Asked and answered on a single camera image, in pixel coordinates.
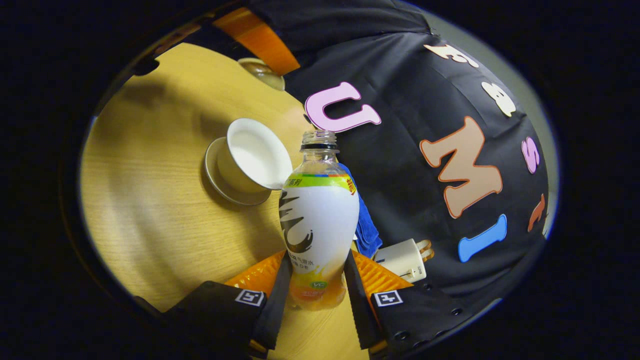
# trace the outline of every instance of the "tan letter m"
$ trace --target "tan letter m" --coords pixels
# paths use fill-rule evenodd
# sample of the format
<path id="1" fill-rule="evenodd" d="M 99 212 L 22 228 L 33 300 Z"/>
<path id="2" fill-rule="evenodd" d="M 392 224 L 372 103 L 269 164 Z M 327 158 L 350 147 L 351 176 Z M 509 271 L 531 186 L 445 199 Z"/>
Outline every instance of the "tan letter m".
<path id="1" fill-rule="evenodd" d="M 442 158 L 454 153 L 438 180 L 442 182 L 465 181 L 464 184 L 444 190 L 444 200 L 453 218 L 491 193 L 502 191 L 500 170 L 494 166 L 475 165 L 484 145 L 484 134 L 471 117 L 465 117 L 465 125 L 455 133 L 436 142 L 423 140 L 420 150 L 431 167 L 439 167 Z"/>

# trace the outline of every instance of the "wood grain surface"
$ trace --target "wood grain surface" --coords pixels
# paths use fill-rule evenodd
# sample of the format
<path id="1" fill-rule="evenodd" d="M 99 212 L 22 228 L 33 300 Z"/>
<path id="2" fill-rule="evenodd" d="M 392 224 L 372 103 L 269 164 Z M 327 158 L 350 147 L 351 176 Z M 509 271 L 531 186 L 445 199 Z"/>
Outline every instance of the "wood grain surface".
<path id="1" fill-rule="evenodd" d="M 224 282 L 284 249 L 277 202 L 225 200 L 204 174 L 204 154 L 228 125 L 248 117 L 269 126 L 293 167 L 304 107 L 233 59 L 191 44 L 133 77 L 95 121 L 82 157 L 81 202 L 105 266 L 132 295 L 166 311 L 206 280 Z M 287 308 L 270 359 L 367 359 L 349 297 L 332 310 Z"/>

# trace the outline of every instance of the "saucer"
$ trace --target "saucer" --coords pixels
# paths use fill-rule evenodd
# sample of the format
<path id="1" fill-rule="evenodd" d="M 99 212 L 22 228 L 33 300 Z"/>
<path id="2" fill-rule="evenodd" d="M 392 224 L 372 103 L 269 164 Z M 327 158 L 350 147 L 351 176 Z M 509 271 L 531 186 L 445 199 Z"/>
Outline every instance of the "saucer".
<path id="1" fill-rule="evenodd" d="M 204 156 L 204 167 L 209 181 L 220 195 L 234 204 L 245 206 L 262 204 L 271 195 L 271 190 L 267 189 L 258 193 L 243 193 L 232 188 L 224 178 L 222 178 L 220 170 L 218 170 L 218 152 L 226 145 L 227 138 L 221 137 L 215 139 L 207 148 Z"/>

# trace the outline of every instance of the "black cloth backdrop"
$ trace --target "black cloth backdrop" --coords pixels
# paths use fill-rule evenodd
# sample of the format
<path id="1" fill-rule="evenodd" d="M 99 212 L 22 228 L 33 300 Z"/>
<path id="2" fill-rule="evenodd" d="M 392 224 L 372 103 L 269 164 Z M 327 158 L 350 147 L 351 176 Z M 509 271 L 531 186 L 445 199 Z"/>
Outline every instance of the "black cloth backdrop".
<path id="1" fill-rule="evenodd" d="M 310 95 L 346 81 L 362 98 L 327 106 L 326 114 L 336 119 L 369 104 L 380 115 L 380 125 L 365 124 L 339 133 L 338 144 L 339 159 L 351 170 L 383 246 L 408 238 L 430 239 L 435 257 L 426 263 L 428 279 L 455 296 L 502 277 L 529 249 L 545 241 L 544 219 L 527 232 L 540 196 L 548 200 L 544 155 L 531 121 L 515 96 L 482 64 L 475 68 L 446 60 L 423 46 L 448 43 L 431 34 L 422 10 L 401 1 L 379 0 L 248 1 L 247 5 L 270 24 L 300 62 L 300 69 L 285 76 L 291 95 L 304 103 Z M 216 51 L 230 49 L 220 45 L 230 41 L 222 40 L 224 36 L 198 36 L 197 42 L 188 41 Z M 226 54 L 245 55 L 238 48 L 234 51 Z M 516 111 L 510 118 L 484 91 L 483 81 L 499 85 L 514 101 Z M 496 166 L 503 189 L 453 219 L 444 202 L 444 188 L 462 182 L 438 180 L 451 155 L 432 168 L 419 143 L 459 130 L 465 116 L 478 123 L 486 139 L 476 165 Z M 540 152 L 540 165 L 533 175 L 520 148 L 528 136 Z M 458 242 L 481 234 L 501 214 L 508 220 L 506 238 L 462 263 Z"/>

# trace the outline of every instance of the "green label band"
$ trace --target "green label band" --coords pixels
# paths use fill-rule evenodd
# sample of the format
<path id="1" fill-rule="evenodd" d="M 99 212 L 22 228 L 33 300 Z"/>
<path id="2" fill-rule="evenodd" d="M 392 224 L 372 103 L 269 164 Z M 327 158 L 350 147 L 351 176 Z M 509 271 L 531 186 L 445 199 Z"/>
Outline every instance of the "green label band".
<path id="1" fill-rule="evenodd" d="M 352 195 L 356 193 L 356 186 L 347 174 L 294 174 L 284 184 L 285 188 L 306 188 L 309 186 L 339 186 Z"/>

